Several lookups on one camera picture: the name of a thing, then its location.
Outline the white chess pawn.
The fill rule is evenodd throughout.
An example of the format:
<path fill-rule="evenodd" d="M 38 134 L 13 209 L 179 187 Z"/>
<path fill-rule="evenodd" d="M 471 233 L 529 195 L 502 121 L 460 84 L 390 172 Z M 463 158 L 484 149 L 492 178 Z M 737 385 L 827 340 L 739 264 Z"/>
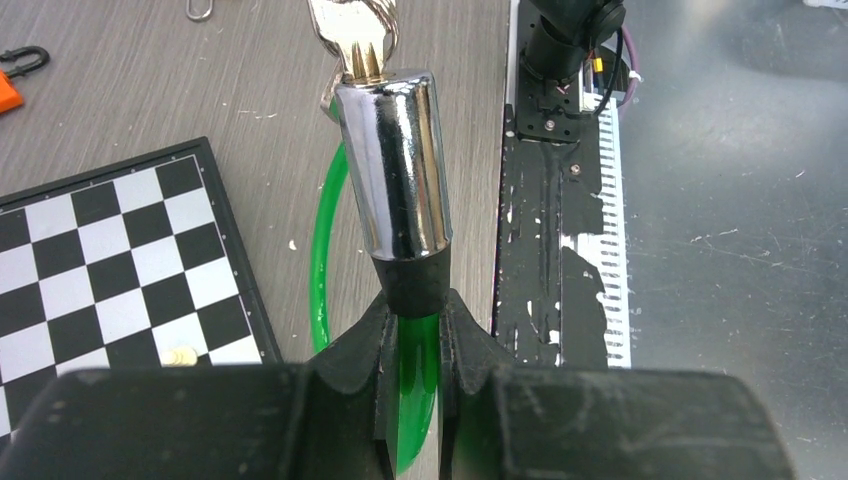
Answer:
<path fill-rule="evenodd" d="M 190 346 L 180 346 L 162 352 L 160 362 L 166 367 L 195 366 L 198 363 L 198 354 Z"/>

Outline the brass padlock with steel shackle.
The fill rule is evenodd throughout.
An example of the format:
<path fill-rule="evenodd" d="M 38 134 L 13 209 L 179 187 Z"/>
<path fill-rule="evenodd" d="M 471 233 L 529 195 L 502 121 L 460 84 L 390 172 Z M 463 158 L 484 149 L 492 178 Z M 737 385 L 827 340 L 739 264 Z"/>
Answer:
<path fill-rule="evenodd" d="M 214 5 L 214 0 L 187 0 L 185 2 L 186 17 L 192 22 L 205 22 L 212 17 Z"/>

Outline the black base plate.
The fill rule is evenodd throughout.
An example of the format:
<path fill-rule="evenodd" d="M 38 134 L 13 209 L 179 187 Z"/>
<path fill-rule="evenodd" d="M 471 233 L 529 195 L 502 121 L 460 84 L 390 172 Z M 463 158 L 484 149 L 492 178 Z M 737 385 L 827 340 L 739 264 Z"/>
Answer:
<path fill-rule="evenodd" d="M 510 21 L 491 334 L 520 363 L 599 370 L 607 365 L 603 283 L 570 246 L 603 232 L 598 119 L 575 143 L 518 135 L 521 2 Z"/>

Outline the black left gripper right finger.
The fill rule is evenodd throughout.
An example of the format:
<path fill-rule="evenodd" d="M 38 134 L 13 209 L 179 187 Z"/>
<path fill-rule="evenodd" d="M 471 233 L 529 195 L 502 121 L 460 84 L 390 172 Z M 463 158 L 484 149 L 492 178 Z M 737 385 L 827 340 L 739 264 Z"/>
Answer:
<path fill-rule="evenodd" d="M 517 362 L 451 291 L 440 315 L 443 479 L 791 479 L 765 406 L 706 372 Z"/>

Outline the green cable lock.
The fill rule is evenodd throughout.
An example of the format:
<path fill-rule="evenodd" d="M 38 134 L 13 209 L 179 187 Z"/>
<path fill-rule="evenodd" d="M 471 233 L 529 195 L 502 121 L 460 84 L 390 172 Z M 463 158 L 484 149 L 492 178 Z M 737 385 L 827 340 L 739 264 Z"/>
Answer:
<path fill-rule="evenodd" d="M 439 314 L 450 287 L 452 226 L 434 75 L 403 69 L 337 86 L 330 114 L 342 141 L 324 180 L 310 251 L 313 349 L 331 342 L 327 270 L 345 183 L 357 201 L 365 247 L 398 319 L 397 473 L 420 453 L 438 379 Z"/>

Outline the black white chessboard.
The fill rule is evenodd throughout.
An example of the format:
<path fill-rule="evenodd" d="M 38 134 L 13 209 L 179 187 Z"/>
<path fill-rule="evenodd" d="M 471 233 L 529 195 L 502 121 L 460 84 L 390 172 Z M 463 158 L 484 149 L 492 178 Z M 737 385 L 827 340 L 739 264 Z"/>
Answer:
<path fill-rule="evenodd" d="M 1 441 L 87 368 L 282 358 L 210 142 L 1 199 Z"/>

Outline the orange black padlock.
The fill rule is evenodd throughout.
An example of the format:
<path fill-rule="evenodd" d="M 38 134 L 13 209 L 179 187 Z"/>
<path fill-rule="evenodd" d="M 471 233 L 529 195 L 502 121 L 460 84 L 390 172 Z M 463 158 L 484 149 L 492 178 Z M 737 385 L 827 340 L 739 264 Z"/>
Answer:
<path fill-rule="evenodd" d="M 40 46 L 24 46 L 1 53 L 1 62 L 13 67 L 1 71 L 1 113 L 21 107 L 24 104 L 22 94 L 17 90 L 13 79 L 25 77 L 44 66 L 51 60 L 50 53 Z"/>

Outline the silver cable lock keys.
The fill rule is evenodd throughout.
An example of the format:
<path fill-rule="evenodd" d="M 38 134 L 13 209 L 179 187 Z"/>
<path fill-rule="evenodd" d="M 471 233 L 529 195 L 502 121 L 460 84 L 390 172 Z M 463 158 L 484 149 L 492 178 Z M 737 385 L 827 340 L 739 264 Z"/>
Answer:
<path fill-rule="evenodd" d="M 399 41 L 394 0 L 309 0 L 315 35 L 337 59 L 320 106 L 338 120 L 334 91 L 341 83 L 374 80 L 385 70 Z"/>

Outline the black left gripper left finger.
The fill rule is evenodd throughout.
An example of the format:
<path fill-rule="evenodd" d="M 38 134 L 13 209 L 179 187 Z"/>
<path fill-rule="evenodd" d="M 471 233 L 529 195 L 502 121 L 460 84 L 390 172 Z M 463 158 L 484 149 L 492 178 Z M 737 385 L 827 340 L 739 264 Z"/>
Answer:
<path fill-rule="evenodd" d="M 49 383 L 5 479 L 391 479 L 397 321 L 378 295 L 308 362 L 87 369 Z"/>

